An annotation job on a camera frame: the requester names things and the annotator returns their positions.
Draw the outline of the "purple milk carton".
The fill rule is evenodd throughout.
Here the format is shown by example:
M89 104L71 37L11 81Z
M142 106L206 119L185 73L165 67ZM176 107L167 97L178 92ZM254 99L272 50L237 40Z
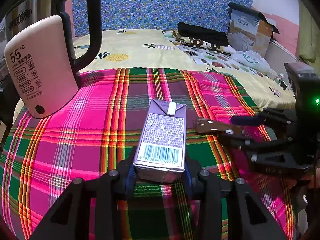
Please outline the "purple milk carton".
M142 180L172 183L184 172L186 105L152 99L133 165Z

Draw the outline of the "small green white bottle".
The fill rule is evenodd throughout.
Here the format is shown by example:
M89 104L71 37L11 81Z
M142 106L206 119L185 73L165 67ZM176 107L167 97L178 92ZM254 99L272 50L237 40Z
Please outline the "small green white bottle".
M280 73L274 78L274 82L280 85L283 90L289 90L289 85L284 81L284 74Z

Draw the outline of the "white plastic bag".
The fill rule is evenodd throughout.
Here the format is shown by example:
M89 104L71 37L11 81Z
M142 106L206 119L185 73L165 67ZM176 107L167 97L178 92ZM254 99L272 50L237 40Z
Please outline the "white plastic bag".
M268 62L263 57L261 57L260 54L252 50L237 51L236 53L231 54L231 58L234 61L242 63L262 73L267 73L271 70L271 67L268 64Z

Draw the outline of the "fruit print white cloth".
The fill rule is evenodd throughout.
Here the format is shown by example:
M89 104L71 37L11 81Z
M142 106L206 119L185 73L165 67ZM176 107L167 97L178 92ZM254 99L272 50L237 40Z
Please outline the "fruit print white cloth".
M260 77L266 76L266 74L259 70L253 69L245 64L233 60L230 54L185 46L175 40L174 36L172 35L172 31L162 31L162 33L170 42L183 51L196 64L205 65L208 70L212 69L213 67L217 67L246 72Z

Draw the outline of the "pink plaid tablecloth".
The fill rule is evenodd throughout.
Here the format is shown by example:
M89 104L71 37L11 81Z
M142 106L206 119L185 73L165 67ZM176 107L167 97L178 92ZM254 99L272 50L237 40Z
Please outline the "pink plaid tablecloth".
M98 178L138 145L151 99L186 105L186 149L203 168L225 180L244 178L288 239L297 237L286 181L249 170L246 156L228 152L194 121L229 122L259 106L244 83L220 72L122 68L81 75L83 86L60 111L35 119L22 109L1 154L1 217L18 239L28 239L76 177Z

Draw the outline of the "brown polka dot pillow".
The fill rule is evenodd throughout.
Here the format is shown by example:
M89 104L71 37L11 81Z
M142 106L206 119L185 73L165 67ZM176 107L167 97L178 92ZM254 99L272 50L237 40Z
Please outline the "brown polka dot pillow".
M223 51L224 48L227 48L229 44L227 45L221 45L215 42L207 42L199 38L193 38L193 37L186 37L182 36L178 30L172 31L172 36L175 39L176 42L178 42L181 45L192 47L192 48L201 48L201 49L210 49L214 51Z

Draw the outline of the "open cardboard box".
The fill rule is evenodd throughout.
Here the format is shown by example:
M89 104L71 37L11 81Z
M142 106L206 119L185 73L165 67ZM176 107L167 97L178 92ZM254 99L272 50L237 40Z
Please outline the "open cardboard box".
M273 34L279 33L276 22L259 11L230 2L227 38L237 51L252 50L264 57Z

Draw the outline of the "green curtain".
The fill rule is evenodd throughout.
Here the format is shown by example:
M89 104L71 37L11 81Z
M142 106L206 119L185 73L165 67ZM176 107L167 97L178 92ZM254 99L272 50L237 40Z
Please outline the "green curtain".
M298 56L319 72L319 27L310 12L299 1Z

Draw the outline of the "black folded clothing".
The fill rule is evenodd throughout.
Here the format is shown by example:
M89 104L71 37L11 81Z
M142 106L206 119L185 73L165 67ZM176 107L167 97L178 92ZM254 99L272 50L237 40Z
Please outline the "black folded clothing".
M227 47L229 45L225 32L215 31L204 27L178 22L178 32L181 36L200 39L211 44Z

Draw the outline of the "yellow pineapple bed sheet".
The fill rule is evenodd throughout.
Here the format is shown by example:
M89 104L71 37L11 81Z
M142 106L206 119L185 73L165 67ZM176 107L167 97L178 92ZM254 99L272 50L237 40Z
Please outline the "yellow pineapple bed sheet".
M146 115L152 99L185 104L188 117L228 122L266 108L293 109L295 96L267 76L196 64L161 30L107 30L80 71L82 87L50 120Z

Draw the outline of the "blue patterned headboard cover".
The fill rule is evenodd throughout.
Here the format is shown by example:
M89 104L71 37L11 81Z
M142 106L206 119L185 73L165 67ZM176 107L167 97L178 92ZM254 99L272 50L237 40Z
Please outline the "blue patterned headboard cover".
M101 0L103 30L172 30L178 22L227 32L228 5L251 7L253 0Z

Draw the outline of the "pink white electric kettle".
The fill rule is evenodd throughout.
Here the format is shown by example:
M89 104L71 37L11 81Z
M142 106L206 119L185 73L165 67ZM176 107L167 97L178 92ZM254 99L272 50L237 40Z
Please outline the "pink white electric kettle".
M81 87L80 70L101 47L101 0L86 0L89 46L81 57L74 52L66 1L18 0L5 16L7 68L35 118L50 116L71 101Z

